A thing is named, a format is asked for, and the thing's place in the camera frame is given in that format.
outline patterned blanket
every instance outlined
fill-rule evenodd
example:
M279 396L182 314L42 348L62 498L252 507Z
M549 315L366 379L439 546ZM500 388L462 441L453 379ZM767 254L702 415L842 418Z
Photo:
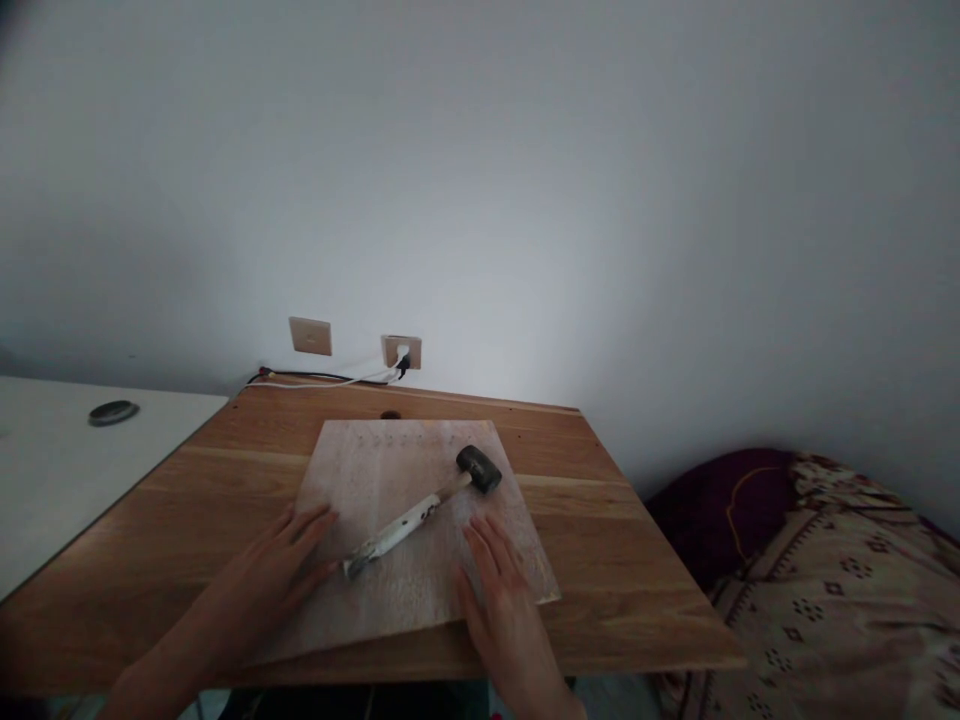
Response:
M677 718L960 717L960 551L896 495L798 455L797 510L711 595L743 671L660 676Z

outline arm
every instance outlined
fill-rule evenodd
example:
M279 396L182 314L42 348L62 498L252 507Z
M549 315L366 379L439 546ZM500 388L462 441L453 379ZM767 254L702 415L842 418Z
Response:
M301 574L337 513L288 507L213 579L180 621L117 680L100 720L173 720L220 671L235 667L337 563Z
M481 608L458 568L457 595L470 639L500 697L520 720L586 720L557 667L520 555L494 519L473 518L463 529L480 571Z

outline plywood board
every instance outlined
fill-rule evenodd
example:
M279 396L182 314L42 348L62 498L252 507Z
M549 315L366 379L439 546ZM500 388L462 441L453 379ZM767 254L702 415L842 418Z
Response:
M463 617L453 567L463 564L480 589L461 528L475 513L498 518L524 558L538 602L560 597L496 428L490 421L328 420L310 460L297 510L329 502L340 520L318 552L339 559L460 474L455 458L476 445L503 473L483 497L472 487L454 496L387 555L348 581L327 581L257 658L277 660Z

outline bed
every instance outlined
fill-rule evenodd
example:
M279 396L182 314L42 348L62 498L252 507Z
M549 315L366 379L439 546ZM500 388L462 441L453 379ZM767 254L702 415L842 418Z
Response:
M896 494L761 449L647 507L749 661L657 676L665 717L960 716L960 547Z

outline rubber mallet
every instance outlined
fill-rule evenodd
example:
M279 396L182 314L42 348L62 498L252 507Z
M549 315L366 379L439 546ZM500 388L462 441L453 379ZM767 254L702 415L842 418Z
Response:
M456 482L425 497L344 559L343 574L348 580L353 580L363 568L390 552L438 507L468 485L473 485L481 495L489 495L503 477L490 458L473 445L467 445L457 454L457 465L463 472Z

